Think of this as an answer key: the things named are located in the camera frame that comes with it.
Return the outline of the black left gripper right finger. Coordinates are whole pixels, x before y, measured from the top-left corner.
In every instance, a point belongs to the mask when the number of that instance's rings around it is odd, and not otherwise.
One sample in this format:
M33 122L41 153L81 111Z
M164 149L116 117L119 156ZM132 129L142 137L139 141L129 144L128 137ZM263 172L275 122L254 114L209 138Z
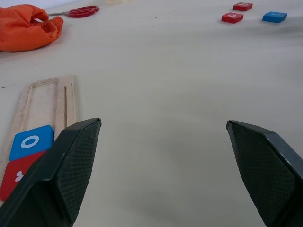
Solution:
M267 227L303 227L303 159L277 133L226 124L242 181Z

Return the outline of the red letter r tile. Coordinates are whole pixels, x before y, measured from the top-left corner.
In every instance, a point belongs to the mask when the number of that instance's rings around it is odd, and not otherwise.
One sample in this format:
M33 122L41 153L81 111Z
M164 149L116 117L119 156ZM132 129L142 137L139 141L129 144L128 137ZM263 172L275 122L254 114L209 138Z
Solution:
M16 188L31 165L46 151L38 152L23 158L8 162L0 187L0 200L5 201Z

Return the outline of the wooden letter tray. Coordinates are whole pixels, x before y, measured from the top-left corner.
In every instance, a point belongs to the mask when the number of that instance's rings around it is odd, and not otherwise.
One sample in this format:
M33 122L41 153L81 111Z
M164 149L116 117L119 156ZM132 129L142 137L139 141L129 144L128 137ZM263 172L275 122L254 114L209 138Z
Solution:
M4 147L0 149L0 187L17 133L50 125L55 141L63 129L76 122L73 85L73 76L68 75L24 87Z

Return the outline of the red letter b tile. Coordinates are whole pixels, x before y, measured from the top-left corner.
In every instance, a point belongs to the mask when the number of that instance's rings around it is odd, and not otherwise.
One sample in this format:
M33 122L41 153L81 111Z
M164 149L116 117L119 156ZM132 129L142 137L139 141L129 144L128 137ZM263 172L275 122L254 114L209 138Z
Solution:
M248 11L252 9L253 4L252 3L246 3L246 2L239 2L233 6L233 10L235 11Z

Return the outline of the crumpled orange cloth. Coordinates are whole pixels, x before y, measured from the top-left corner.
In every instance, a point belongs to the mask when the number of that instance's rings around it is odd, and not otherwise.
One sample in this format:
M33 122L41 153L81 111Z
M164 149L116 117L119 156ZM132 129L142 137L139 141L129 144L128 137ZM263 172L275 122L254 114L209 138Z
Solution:
M29 5L0 7L0 51L31 51L57 40L64 20L49 18L45 10Z

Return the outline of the red letter o tile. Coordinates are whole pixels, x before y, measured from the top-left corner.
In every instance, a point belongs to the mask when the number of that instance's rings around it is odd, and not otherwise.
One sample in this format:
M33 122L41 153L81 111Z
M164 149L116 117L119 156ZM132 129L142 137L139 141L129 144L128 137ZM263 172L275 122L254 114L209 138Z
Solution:
M244 18L243 14L229 12L229 13L222 15L221 21L226 22L226 23L235 24L235 23L242 21L243 18Z

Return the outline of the blue letter o tile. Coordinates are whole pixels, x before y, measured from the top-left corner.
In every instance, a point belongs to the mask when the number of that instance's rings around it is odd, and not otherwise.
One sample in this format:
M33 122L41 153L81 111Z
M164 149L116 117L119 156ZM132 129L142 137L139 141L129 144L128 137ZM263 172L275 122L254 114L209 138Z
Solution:
M54 131L50 125L17 133L13 139L9 161L48 150L54 142Z

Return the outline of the blue letter t tile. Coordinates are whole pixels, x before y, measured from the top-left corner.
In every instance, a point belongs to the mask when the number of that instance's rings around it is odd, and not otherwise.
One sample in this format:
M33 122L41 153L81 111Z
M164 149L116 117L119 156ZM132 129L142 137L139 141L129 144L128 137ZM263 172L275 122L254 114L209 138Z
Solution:
M263 15L262 21L281 23L286 19L286 17L287 17L287 13L271 11Z

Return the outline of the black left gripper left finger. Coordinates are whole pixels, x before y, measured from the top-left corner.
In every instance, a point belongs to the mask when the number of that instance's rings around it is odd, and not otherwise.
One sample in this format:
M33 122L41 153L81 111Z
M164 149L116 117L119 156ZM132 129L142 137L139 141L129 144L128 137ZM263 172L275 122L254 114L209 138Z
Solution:
M28 169L0 207L0 227L72 227L93 168L100 118L77 122Z

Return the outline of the red handled scissors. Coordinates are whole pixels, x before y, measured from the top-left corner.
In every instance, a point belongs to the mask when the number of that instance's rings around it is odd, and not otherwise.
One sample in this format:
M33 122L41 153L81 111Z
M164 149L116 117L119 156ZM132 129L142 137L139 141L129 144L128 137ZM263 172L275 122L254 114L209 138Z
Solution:
M91 16L98 11L99 11L98 6L86 6L65 12L48 14L48 16L68 16L71 18L83 18L83 17Z

